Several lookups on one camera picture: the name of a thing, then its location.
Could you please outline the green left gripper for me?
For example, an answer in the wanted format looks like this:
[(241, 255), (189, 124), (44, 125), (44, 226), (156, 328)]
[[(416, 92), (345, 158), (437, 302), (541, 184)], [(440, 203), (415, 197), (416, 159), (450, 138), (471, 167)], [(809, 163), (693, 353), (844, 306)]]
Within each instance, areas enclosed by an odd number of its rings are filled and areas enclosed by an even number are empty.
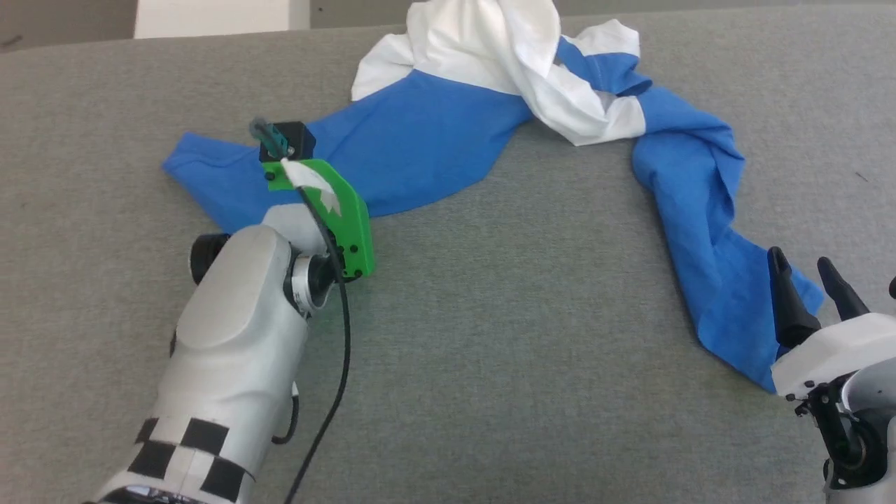
[(278, 230), (294, 248), (324, 254), (329, 239), (347, 283), (375, 270), (367, 204), (339, 172), (323, 160), (289, 162), (300, 173), (295, 188), (280, 162), (265, 162), (265, 179), (273, 195), (294, 195), (297, 203), (275, 204), (262, 222)]

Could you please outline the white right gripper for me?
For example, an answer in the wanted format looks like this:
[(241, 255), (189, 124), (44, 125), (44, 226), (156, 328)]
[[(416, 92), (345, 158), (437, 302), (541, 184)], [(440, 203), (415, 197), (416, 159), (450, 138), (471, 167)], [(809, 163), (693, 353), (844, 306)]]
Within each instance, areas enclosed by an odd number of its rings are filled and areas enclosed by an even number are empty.
[(771, 366), (778, 396), (805, 399), (813, 390), (809, 382), (829, 384), (895, 357), (895, 318), (870, 313), (827, 256), (817, 260), (817, 270), (841, 319), (828, 328), (820, 329), (819, 320), (804, 306), (781, 248), (768, 250), (768, 269), (776, 341), (782, 349), (793, 349)]

